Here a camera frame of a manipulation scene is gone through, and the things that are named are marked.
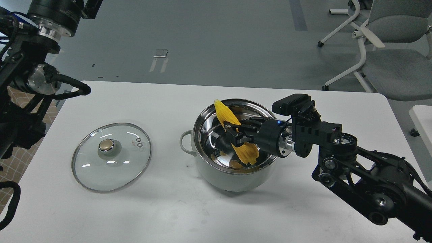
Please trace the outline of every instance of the robotic arm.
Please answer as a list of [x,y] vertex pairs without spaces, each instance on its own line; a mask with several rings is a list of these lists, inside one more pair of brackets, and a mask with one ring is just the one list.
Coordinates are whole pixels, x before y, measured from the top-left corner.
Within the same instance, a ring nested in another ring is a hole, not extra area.
[[[53,99],[91,92],[86,84],[59,74],[55,67],[45,63],[45,58],[48,53],[59,53],[58,42],[62,36],[75,35],[81,17],[94,19],[102,1],[88,0],[84,5],[83,0],[33,0],[27,14],[0,7],[0,32],[5,35],[0,37],[0,43],[5,45],[0,51],[0,158],[9,158],[17,146],[29,149],[45,136],[42,119]],[[16,14],[31,19],[36,26]],[[56,95],[61,83],[78,90]],[[8,86],[35,96],[21,108],[11,102]],[[39,103],[37,112],[31,113]],[[0,182],[0,189],[8,187],[13,189],[13,196],[6,217],[0,222],[0,230],[13,219],[20,197],[16,182]]]
[[[432,192],[415,169],[388,153],[368,151],[357,146],[356,137],[343,133],[342,125],[321,121],[315,101],[305,94],[294,94],[275,102],[272,111],[291,116],[292,122],[252,117],[241,125],[224,123],[228,140],[236,147],[255,143],[270,154],[286,157],[291,151],[307,157],[312,145],[319,146],[318,164],[312,173],[334,194],[377,225],[397,218],[421,237],[432,242]],[[374,162],[371,169],[356,161],[357,155]],[[356,183],[351,177],[360,177]],[[413,186],[416,180],[423,190]]]

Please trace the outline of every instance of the glass lid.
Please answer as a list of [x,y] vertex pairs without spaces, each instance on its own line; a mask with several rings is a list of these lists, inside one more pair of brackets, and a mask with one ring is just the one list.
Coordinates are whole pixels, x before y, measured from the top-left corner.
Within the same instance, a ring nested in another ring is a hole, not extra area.
[[109,192],[131,182],[147,167],[147,133],[131,123],[114,123],[91,132],[72,158],[75,179],[85,188]]

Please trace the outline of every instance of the chair wheel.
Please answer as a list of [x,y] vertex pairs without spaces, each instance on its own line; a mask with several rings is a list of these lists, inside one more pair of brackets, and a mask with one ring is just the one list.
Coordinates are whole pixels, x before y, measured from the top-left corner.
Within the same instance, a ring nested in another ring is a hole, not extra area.
[[413,128],[410,131],[410,135],[413,136],[413,137],[418,137],[418,136],[420,136],[420,133],[415,128]]

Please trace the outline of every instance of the gray chair seat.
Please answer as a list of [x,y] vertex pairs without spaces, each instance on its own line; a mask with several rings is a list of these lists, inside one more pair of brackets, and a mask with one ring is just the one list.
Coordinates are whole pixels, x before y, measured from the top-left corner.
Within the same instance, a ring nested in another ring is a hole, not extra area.
[[412,101],[432,98],[432,62],[414,50],[367,53],[363,73],[388,99]]

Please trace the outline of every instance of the white pot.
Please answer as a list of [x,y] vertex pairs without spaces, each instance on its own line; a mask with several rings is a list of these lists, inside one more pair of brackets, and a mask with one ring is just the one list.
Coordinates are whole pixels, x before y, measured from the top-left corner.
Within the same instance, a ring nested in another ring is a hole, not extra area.
[[[270,117],[274,115],[265,107],[244,99],[223,100],[236,117],[241,120],[252,116]],[[191,135],[192,150],[183,146],[183,138]],[[264,183],[274,171],[276,156],[260,151],[257,163],[240,167],[231,144],[224,140],[225,131],[216,117],[214,105],[207,107],[195,121],[193,130],[184,132],[180,137],[181,149],[196,157],[198,171],[203,178],[217,188],[243,192]]]

